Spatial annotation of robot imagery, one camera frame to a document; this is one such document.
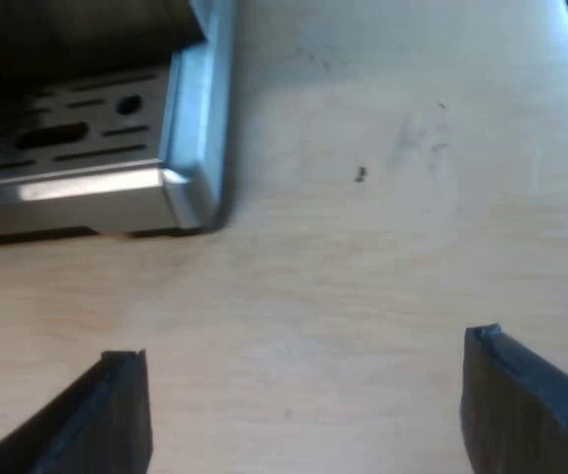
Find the light wood surface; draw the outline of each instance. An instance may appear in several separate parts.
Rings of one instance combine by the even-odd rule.
[[[0,247],[0,437],[147,348],[152,473],[469,472],[464,328],[568,370],[564,3],[245,0],[236,56],[223,230]]]

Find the metal edge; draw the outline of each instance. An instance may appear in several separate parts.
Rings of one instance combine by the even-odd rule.
[[[208,41],[177,53],[176,95],[168,96],[175,103],[161,142],[161,177],[182,229],[209,224],[221,197],[236,2],[210,3]]]

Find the stainless steel tray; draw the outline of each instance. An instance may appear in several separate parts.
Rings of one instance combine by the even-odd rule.
[[[206,41],[171,63],[0,106],[0,235],[194,229],[221,193],[235,2],[195,2]]]

